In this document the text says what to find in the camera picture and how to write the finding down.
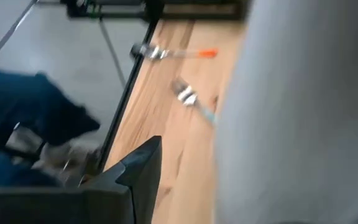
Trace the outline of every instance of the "gray floor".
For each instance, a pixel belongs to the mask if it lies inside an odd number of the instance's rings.
[[[0,40],[29,3],[0,0]],[[147,30],[147,24],[137,19],[105,21],[104,26],[118,64],[114,63],[99,21],[69,19],[63,6],[33,6],[0,50],[0,70],[30,74],[43,71],[71,100],[85,105],[100,120],[101,128],[83,137],[100,144],[133,66],[130,48],[142,41]]]

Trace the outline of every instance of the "metal spoon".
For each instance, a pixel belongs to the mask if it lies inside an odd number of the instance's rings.
[[[163,59],[166,57],[202,57],[212,58],[215,57],[218,51],[216,49],[204,50],[166,50],[153,44],[134,44],[131,48],[131,55],[144,56],[149,59]]]
[[[197,93],[184,80],[178,78],[172,81],[172,90],[183,105],[194,106],[212,125],[216,125],[215,114],[198,101]]]

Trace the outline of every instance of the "wood grain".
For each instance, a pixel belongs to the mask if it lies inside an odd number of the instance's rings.
[[[200,101],[219,110],[245,25],[238,22],[159,22],[152,43],[167,49],[217,47],[214,59],[145,61],[122,118],[105,170],[154,135],[162,136],[162,175],[154,224],[211,223],[213,127],[184,107],[170,89],[181,76]]]

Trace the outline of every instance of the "wooden table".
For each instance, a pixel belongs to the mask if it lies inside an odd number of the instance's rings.
[[[104,170],[154,135],[162,136],[162,175],[154,224],[212,222],[214,128],[170,89],[182,77],[200,101],[219,112],[242,43],[239,22],[160,21],[152,43],[167,49],[218,47],[214,59],[144,61]]]

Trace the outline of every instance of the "gray fabric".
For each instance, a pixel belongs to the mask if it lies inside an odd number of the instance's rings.
[[[255,1],[216,158],[216,223],[358,223],[358,1]]]

